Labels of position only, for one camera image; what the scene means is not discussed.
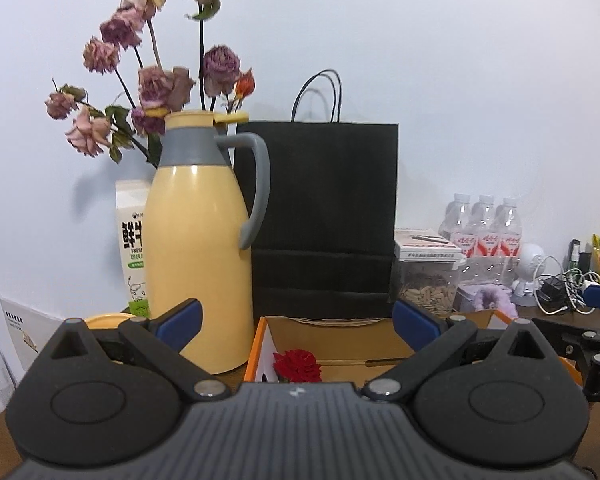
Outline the green glass bottle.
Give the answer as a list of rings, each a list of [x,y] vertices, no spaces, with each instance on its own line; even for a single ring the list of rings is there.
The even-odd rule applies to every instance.
[[[568,269],[573,270],[579,267],[581,242],[573,238],[569,243]]]

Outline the white tin container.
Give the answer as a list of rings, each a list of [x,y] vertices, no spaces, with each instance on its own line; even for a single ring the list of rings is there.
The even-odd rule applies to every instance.
[[[453,310],[457,312],[482,311],[483,300],[479,298],[479,292],[484,285],[458,285],[453,302]]]

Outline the yellow ceramic mug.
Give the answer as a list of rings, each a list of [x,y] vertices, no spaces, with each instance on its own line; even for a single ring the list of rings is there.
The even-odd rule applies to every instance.
[[[90,330],[114,330],[121,323],[129,321],[131,318],[134,318],[134,314],[125,312],[106,313],[86,318],[84,322]]]

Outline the white round robot speaker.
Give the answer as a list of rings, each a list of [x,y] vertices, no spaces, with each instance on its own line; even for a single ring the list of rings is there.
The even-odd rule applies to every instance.
[[[538,275],[545,266],[544,249],[531,243],[519,247],[512,284],[512,301],[516,307],[530,308],[536,305],[535,294],[539,288]]]

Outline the purple fluffy headband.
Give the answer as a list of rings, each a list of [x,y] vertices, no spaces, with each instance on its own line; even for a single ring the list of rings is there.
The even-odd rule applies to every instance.
[[[518,318],[518,312],[510,299],[509,289],[502,285],[480,285],[475,293],[472,306],[475,311],[497,310],[511,320]]]

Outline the orange cardboard box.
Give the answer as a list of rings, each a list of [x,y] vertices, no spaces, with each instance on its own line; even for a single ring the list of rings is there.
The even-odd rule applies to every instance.
[[[292,349],[314,354],[322,382],[352,382],[358,387],[414,353],[388,318],[310,321],[266,316],[254,335],[245,381],[280,382],[273,353]]]

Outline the white red small box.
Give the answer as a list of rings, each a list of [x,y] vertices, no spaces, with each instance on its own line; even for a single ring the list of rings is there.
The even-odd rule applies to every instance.
[[[430,229],[395,230],[394,252],[401,262],[451,263],[464,258],[458,246]]]

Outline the right water bottle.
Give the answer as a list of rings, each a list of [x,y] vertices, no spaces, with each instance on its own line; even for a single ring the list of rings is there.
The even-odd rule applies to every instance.
[[[520,247],[522,225],[514,198],[503,198],[503,203],[496,210],[492,226],[498,234],[496,254],[502,257],[516,257]]]

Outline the water bottle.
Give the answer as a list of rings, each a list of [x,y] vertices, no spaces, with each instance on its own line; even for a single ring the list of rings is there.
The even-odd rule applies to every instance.
[[[476,240],[476,236],[469,226],[470,218],[470,196],[455,193],[454,200],[446,206],[445,216],[439,228],[439,234],[460,248],[466,257],[472,254]]]
[[[478,202],[471,208],[467,229],[474,238],[474,244],[468,250],[468,257],[492,257],[498,253],[498,232],[495,231],[494,197],[480,195]]]
[[[502,257],[516,257],[520,247],[522,225],[514,198],[503,198],[503,203],[496,210],[492,226],[498,234],[496,254]]]

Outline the middle water bottle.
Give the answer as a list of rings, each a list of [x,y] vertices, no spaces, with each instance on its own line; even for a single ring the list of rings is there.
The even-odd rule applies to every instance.
[[[495,231],[494,197],[480,195],[478,202],[471,208],[467,229],[474,238],[474,244],[468,250],[468,257],[492,257],[498,253],[498,232]]]

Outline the white leaflet card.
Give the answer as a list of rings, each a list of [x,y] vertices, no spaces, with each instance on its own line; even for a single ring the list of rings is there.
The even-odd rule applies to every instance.
[[[19,384],[58,329],[61,318],[6,298],[0,304],[5,329],[2,351],[12,378]]]

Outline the black paper shopping bag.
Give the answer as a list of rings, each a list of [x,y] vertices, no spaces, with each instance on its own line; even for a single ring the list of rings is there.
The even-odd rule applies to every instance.
[[[386,318],[391,311],[399,128],[342,122],[246,122],[268,147],[268,208],[251,248],[253,313],[310,320]]]

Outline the red fabric flower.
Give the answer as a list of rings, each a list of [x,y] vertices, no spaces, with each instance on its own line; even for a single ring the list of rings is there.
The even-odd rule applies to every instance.
[[[273,353],[274,370],[281,382],[321,382],[322,368],[312,352],[302,349]]]

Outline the white green milk carton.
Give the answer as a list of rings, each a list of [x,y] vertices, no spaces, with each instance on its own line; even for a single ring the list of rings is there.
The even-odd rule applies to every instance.
[[[143,252],[143,218],[150,184],[116,182],[116,220],[120,259],[129,312],[149,316]]]

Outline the dried rose bouquet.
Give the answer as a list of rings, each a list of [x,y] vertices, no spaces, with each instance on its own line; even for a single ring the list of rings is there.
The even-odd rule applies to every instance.
[[[137,150],[151,166],[158,165],[166,116],[184,110],[194,93],[205,112],[235,115],[253,94],[256,80],[242,68],[239,56],[227,46],[198,48],[198,70],[168,67],[160,58],[154,26],[166,0],[120,0],[114,13],[99,26],[99,34],[87,41],[83,67],[91,74],[119,75],[122,54],[140,52],[149,38],[152,58],[138,60],[137,87],[122,84],[124,104],[104,108],[91,103],[85,89],[55,86],[45,101],[53,120],[71,122],[65,139],[79,154],[95,158],[102,153],[121,162],[126,150]]]

